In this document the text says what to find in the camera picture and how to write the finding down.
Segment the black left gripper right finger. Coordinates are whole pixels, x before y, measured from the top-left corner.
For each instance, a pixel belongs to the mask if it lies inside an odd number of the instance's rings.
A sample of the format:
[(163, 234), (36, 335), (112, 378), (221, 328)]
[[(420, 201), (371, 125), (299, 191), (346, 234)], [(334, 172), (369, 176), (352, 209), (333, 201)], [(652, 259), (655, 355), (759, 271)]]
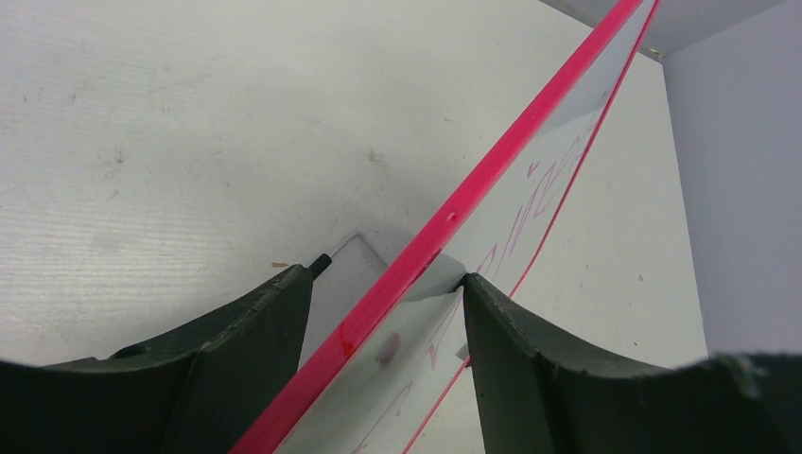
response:
[(665, 369), (600, 348), (462, 281), (489, 453), (797, 453), (801, 358), (735, 354)]

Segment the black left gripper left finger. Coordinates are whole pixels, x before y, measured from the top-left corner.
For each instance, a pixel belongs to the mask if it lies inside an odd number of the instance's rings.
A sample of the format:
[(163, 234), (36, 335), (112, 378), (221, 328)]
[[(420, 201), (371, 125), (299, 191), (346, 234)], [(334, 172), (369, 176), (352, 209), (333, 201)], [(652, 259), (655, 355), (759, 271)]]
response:
[(3, 362), (2, 451), (227, 452), (298, 369), (313, 279), (293, 265), (109, 358)]

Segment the pink framed whiteboard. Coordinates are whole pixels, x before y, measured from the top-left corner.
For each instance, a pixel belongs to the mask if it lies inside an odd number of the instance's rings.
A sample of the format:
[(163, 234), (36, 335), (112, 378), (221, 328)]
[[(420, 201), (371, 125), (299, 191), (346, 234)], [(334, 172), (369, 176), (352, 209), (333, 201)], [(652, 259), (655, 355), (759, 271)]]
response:
[(405, 453), (467, 361), (464, 276), (515, 292), (655, 11), (620, 1), (235, 444)]

